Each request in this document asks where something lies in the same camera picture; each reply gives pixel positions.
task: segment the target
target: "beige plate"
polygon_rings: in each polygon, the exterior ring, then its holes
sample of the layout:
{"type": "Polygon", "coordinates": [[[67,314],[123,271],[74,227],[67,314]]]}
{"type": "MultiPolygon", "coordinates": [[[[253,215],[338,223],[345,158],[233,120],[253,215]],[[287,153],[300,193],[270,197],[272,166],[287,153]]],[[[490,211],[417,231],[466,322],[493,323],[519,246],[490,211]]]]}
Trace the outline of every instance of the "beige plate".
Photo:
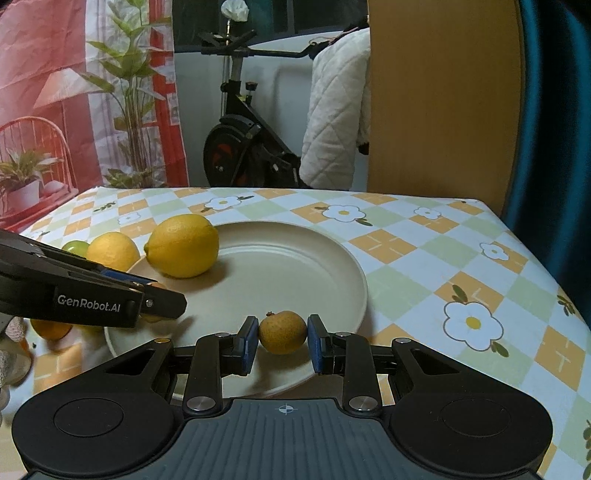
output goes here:
{"type": "MultiPolygon", "coordinates": [[[[220,253],[206,273],[189,280],[166,278],[141,258],[130,273],[153,278],[187,298],[176,321],[138,321],[133,330],[105,328],[111,353],[125,353],[160,337],[175,346],[194,345],[216,332],[236,333],[248,315],[292,310],[304,320],[317,313],[329,332],[356,332],[367,305],[363,270],[349,251],[331,238],[302,226],[279,222],[218,225],[220,253]]],[[[301,384],[314,375],[307,346],[291,355],[271,355],[259,346],[247,377],[222,380],[224,397],[267,397],[301,384]]],[[[181,398],[186,376],[178,379],[181,398]]]]}

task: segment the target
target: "plant pot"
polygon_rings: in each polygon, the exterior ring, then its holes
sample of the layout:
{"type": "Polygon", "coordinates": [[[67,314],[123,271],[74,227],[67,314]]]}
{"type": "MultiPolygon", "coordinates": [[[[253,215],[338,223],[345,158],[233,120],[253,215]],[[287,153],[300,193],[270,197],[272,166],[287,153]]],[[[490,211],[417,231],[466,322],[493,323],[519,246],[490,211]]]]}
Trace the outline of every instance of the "plant pot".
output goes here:
{"type": "Polygon", "coordinates": [[[22,212],[39,203],[40,181],[34,180],[24,187],[7,195],[8,209],[14,213],[22,212]]]}

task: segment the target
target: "curtain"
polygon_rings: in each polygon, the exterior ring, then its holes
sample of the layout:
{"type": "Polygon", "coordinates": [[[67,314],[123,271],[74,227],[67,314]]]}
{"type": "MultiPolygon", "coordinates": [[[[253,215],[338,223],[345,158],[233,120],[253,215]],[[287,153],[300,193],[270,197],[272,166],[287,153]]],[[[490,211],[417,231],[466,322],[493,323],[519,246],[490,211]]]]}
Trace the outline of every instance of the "curtain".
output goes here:
{"type": "Polygon", "coordinates": [[[581,10],[519,0],[525,89],[503,220],[591,325],[591,34],[581,10]]]}

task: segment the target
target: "checkered tablecloth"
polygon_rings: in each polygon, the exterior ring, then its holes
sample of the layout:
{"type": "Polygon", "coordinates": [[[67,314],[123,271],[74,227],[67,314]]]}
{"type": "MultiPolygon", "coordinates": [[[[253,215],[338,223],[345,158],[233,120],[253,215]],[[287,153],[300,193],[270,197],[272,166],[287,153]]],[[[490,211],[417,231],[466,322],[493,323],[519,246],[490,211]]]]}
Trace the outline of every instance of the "checkered tablecloth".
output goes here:
{"type": "MultiPolygon", "coordinates": [[[[360,330],[389,345],[407,336],[537,398],[554,424],[540,474],[583,478],[591,421],[591,335],[550,274],[481,202],[318,190],[90,190],[25,235],[61,247],[109,231],[144,246],[154,227],[181,213],[214,224],[277,220],[311,227],[343,244],[369,286],[360,330]]],[[[108,357],[99,333],[74,328],[54,350],[30,329],[35,362],[11,390],[0,429],[0,480],[24,472],[11,415],[28,397],[108,357]]],[[[381,379],[386,402],[391,401],[381,379]]]]}

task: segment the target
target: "wooden door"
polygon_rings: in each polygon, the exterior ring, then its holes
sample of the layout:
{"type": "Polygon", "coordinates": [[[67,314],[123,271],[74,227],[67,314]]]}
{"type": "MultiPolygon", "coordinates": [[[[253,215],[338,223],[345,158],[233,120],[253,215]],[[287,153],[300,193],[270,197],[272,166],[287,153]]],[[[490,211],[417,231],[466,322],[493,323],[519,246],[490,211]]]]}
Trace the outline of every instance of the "wooden door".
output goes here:
{"type": "Polygon", "coordinates": [[[522,91],[514,0],[369,0],[368,190],[469,197],[500,213],[522,91]]]}

